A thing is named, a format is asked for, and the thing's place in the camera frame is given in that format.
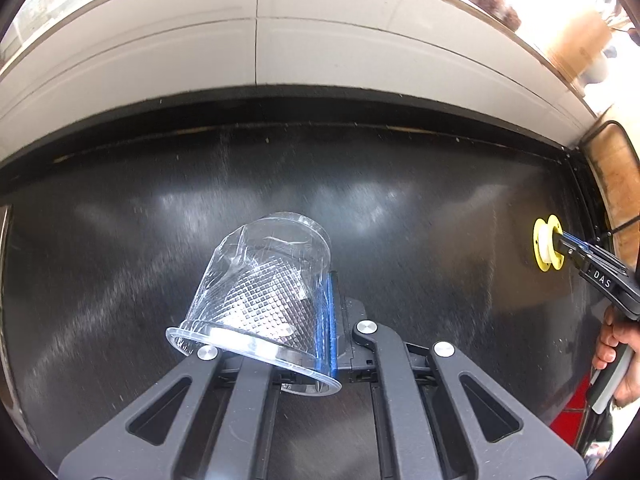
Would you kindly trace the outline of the person's right hand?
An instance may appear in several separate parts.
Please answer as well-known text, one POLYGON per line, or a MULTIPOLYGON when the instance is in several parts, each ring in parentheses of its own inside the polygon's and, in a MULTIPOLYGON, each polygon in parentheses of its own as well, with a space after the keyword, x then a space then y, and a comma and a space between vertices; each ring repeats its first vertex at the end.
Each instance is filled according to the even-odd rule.
POLYGON ((605 370, 608 364, 614 362, 616 351, 622 344, 626 344, 634 352, 634 358, 614 393, 614 402, 620 408, 634 403, 640 396, 639 323, 622 318, 613 306, 609 306, 604 312, 592 367, 595 370, 605 370))

